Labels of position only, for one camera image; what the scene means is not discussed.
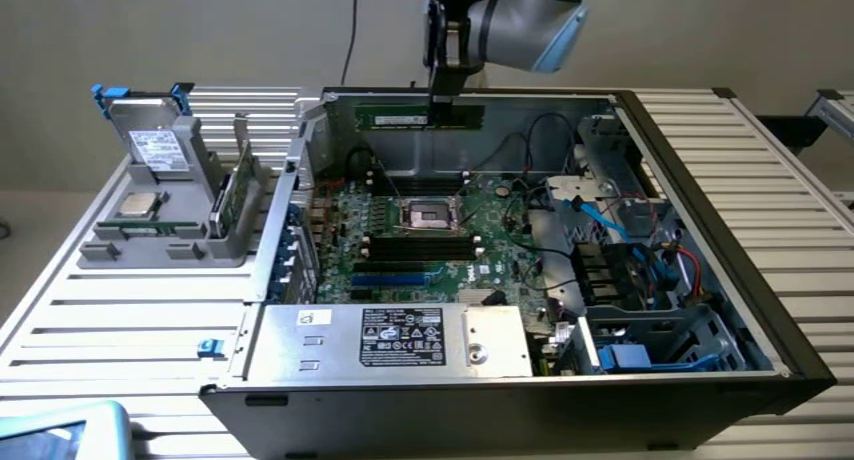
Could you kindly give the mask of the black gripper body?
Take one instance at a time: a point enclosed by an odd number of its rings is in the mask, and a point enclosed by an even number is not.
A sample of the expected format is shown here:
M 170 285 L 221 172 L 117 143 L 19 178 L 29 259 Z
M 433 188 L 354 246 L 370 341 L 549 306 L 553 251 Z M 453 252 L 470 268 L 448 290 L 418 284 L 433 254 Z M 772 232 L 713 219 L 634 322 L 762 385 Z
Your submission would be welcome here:
M 429 69 L 429 108 L 432 126 L 452 117 L 453 102 L 466 81 L 484 68 L 472 57 L 469 10 L 480 0 L 429 0 L 426 9 L 425 65 Z

